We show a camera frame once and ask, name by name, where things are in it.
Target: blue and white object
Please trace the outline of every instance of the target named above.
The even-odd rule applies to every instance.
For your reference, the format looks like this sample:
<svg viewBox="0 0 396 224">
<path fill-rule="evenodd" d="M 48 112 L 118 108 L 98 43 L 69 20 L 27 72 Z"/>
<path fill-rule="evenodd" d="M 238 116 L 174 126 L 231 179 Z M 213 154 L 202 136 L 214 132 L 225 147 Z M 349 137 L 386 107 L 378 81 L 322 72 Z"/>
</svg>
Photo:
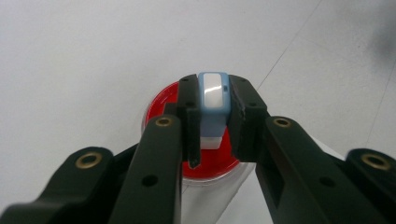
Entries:
<svg viewBox="0 0 396 224">
<path fill-rule="evenodd" d="M 226 73 L 198 75 L 201 97 L 201 148 L 219 148 L 231 114 L 230 80 Z"/>
</svg>

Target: red lid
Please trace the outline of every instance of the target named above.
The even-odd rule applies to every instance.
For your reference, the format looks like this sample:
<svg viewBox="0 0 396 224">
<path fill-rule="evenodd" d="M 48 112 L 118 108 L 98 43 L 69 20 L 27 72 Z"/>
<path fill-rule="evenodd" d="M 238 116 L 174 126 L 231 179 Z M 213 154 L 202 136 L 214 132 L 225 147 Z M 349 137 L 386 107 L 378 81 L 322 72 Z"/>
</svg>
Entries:
<svg viewBox="0 0 396 224">
<path fill-rule="evenodd" d="M 148 106 L 145 117 L 145 124 L 152 117 L 161 115 L 165 103 L 175 103 L 177 101 L 178 82 L 175 82 L 163 89 Z M 219 149 L 201 150 L 201 165 L 195 169 L 190 169 L 186 162 L 183 162 L 183 175 L 187 178 L 207 179 L 230 172 L 239 161 L 231 155 L 231 144 L 228 130 L 226 129 Z"/>
</svg>

